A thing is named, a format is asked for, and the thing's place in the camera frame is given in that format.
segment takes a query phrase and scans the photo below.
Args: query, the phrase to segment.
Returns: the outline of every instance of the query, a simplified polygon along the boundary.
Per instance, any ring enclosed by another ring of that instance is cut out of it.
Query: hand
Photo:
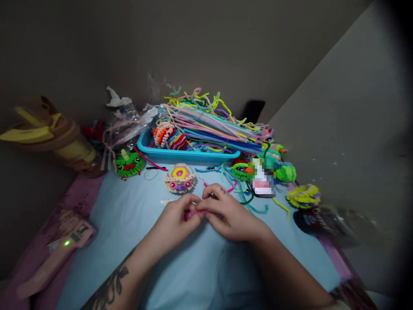
[[[203,213],[194,214],[188,221],[184,221],[184,211],[195,210],[193,202],[198,204],[201,199],[193,194],[186,194],[178,200],[168,202],[147,234],[146,238],[150,239],[152,247],[156,247],[160,256],[178,246],[201,224]]]
[[[211,194],[218,199],[211,199]],[[219,184],[207,186],[203,190],[203,201],[197,203],[196,210],[208,210],[205,217],[212,227],[224,238],[234,241],[255,241],[268,234],[269,227],[255,217]]]

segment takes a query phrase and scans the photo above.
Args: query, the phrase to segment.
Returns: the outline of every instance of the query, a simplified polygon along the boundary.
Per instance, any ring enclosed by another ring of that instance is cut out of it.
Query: yellow pipe cleaner craft
[[[320,203],[320,197],[321,193],[319,193],[318,187],[312,184],[307,184],[296,187],[288,193],[286,198],[293,207],[310,209]]]

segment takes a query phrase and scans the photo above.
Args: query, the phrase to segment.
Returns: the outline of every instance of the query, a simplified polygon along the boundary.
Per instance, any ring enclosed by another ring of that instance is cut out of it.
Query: pink glue gun
[[[79,220],[75,229],[60,239],[57,249],[27,282],[17,288],[20,299],[27,298],[42,291],[50,283],[69,255],[77,248],[90,243],[97,230],[85,220]]]

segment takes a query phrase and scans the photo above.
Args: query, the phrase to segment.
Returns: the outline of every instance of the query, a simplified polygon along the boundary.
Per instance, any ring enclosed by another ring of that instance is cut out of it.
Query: wrist
[[[259,229],[257,229],[256,234],[250,240],[250,244],[253,247],[261,247],[261,246],[272,244],[276,242],[277,240],[278,239],[275,236],[275,234],[272,232],[272,230],[267,226],[267,224],[262,222]]]

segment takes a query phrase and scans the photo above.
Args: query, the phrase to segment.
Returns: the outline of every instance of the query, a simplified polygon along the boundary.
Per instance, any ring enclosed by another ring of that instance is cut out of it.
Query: forearm
[[[307,309],[333,303],[326,290],[273,233],[266,233],[252,241],[251,245],[273,301]]]
[[[148,234],[128,254],[82,309],[136,309],[147,276],[161,257],[162,253],[153,246],[150,234]]]

